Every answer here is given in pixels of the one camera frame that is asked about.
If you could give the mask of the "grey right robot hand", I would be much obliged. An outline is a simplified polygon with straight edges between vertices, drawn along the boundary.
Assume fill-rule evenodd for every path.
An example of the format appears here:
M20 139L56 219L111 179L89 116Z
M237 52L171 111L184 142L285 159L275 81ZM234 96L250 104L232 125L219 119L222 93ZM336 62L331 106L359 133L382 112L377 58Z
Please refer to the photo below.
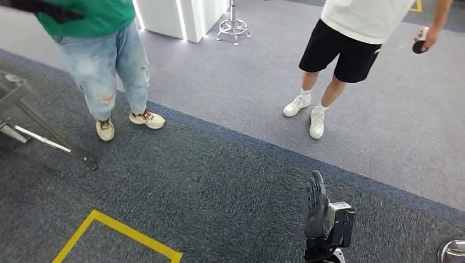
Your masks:
M324 180L318 170L311 171L307 185L309 210L304 227L306 238L327 238L331 230L331 223L327 219L330 199L326 194Z

